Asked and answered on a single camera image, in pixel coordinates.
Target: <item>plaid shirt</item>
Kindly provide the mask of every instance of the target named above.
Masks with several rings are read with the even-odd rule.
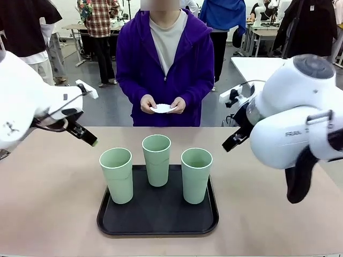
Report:
[[[91,37],[107,37],[111,34],[111,18],[118,15],[118,0],[92,0],[92,15],[86,27]]]

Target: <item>black tray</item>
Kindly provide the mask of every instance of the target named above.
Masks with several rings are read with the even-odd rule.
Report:
[[[211,179],[205,199],[191,205],[183,199],[180,165],[169,166],[168,183],[153,187],[148,182],[145,165],[134,165],[133,198],[124,205],[112,201],[105,191],[97,217],[99,229],[112,236],[132,235],[201,235],[218,224]]]

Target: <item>shoe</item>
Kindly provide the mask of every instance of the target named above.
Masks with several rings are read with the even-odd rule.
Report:
[[[109,79],[109,80],[108,80],[108,83],[109,83],[109,84],[112,84],[112,85],[116,85],[118,82],[117,82],[116,79]]]

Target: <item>white desk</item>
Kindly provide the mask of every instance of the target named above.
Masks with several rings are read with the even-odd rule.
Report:
[[[279,67],[283,66],[286,60],[281,58],[232,57],[231,61],[245,81],[254,79],[266,81]],[[262,82],[250,82],[249,85],[258,83]]]

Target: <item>light green cup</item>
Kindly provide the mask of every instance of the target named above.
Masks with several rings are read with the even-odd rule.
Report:
[[[204,201],[213,157],[204,149],[190,148],[182,153],[181,161],[183,197],[197,205]]]
[[[112,200],[118,204],[133,197],[132,154],[125,148],[112,148],[99,159]]]
[[[164,186],[169,174],[170,139],[165,135],[150,135],[141,145],[150,185]]]

